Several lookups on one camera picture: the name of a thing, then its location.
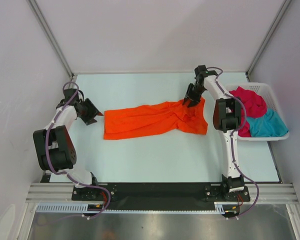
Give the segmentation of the orange t-shirt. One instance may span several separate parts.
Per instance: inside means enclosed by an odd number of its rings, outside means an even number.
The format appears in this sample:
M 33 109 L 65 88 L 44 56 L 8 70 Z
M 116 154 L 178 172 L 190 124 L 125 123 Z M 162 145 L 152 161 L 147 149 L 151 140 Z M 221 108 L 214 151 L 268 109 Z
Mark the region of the orange t-shirt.
M 205 99 L 188 107 L 183 100 L 155 105 L 107 110 L 104 113 L 105 140 L 124 140 L 165 134 L 172 130 L 206 135 L 208 123 L 204 118 Z

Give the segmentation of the red t-shirt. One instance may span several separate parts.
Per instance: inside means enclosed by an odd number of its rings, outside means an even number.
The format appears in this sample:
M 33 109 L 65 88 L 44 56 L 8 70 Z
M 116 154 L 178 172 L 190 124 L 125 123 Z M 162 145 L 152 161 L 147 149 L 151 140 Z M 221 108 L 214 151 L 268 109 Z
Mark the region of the red t-shirt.
M 235 90 L 231 90 L 230 93 L 241 100 L 246 110 L 246 121 L 244 126 L 238 131 L 238 135 L 243 138 L 250 138 L 250 123 L 248 120 L 263 117 L 267 112 L 267 104 L 260 95 L 240 86 Z

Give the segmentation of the white plastic laundry basket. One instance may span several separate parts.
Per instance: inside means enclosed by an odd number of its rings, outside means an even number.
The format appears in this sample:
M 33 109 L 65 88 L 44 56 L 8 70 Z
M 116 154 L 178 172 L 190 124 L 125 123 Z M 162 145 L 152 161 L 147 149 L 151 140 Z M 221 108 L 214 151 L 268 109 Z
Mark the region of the white plastic laundry basket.
M 277 99 L 265 83 L 236 83 L 226 90 L 240 98 L 246 109 L 246 123 L 239 130 L 242 141 L 279 141 L 289 137 Z

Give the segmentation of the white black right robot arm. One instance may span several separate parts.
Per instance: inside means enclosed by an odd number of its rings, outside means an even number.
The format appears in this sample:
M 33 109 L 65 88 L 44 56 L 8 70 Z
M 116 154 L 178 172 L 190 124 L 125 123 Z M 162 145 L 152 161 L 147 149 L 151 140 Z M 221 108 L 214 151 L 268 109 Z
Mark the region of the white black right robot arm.
M 190 83 L 185 93 L 183 104 L 194 108 L 201 103 L 202 94 L 207 91 L 215 100 L 212 123 L 219 133 L 225 168 L 218 190 L 207 189 L 207 198 L 234 202 L 245 193 L 244 176 L 239 169 L 238 131 L 242 125 L 242 102 L 231 95 L 219 82 L 223 70 L 218 67 L 199 65 L 194 69 L 195 83 Z

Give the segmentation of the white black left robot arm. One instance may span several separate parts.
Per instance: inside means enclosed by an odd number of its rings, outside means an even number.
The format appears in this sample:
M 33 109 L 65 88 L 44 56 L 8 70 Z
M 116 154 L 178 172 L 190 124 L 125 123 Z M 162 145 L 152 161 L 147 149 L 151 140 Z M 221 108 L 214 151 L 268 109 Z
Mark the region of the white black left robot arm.
M 64 89 L 63 96 L 50 123 L 32 135 L 38 164 L 43 171 L 67 177 L 76 188 L 83 188 L 88 199 L 95 200 L 101 188 L 92 172 L 75 167 L 77 153 L 69 130 L 77 119 L 89 126 L 97 122 L 95 117 L 103 114 L 79 89 Z

